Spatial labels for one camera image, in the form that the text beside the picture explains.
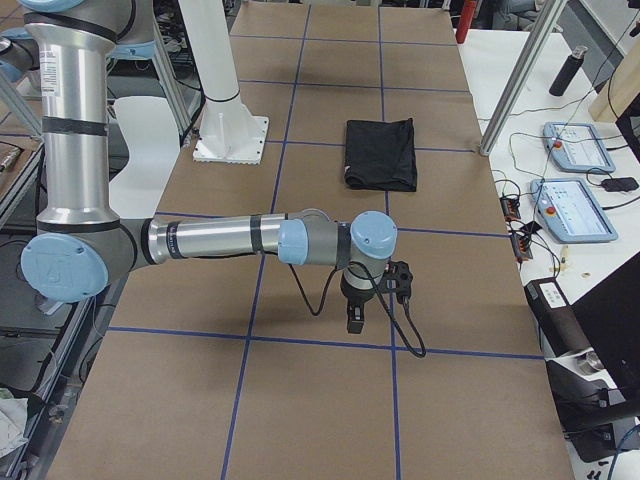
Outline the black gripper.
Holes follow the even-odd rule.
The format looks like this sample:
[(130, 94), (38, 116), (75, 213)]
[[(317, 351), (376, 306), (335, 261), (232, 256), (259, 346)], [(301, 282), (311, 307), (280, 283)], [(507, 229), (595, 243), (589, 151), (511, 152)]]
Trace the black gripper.
[(374, 296), (374, 289), (358, 289), (349, 284), (345, 279), (341, 280), (340, 289), (347, 300), (346, 328), (349, 334), (361, 334), (365, 324), (365, 305)]

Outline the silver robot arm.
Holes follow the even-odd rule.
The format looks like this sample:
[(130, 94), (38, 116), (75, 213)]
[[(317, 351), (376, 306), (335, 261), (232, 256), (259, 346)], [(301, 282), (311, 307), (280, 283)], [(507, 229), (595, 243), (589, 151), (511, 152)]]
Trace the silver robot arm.
[(39, 48), (47, 204), (21, 254), (27, 282), (65, 303), (91, 298), (129, 272), (170, 259), (274, 255), (328, 265), (341, 278), (347, 329), (361, 332), (371, 298), (410, 281), (392, 260), (394, 222), (367, 211), (350, 223), (324, 212), (167, 221), (156, 208), (178, 156), (145, 144), (112, 175), (108, 159), (107, 58), (118, 47), (151, 50), (148, 1), (28, 1), (24, 22)]

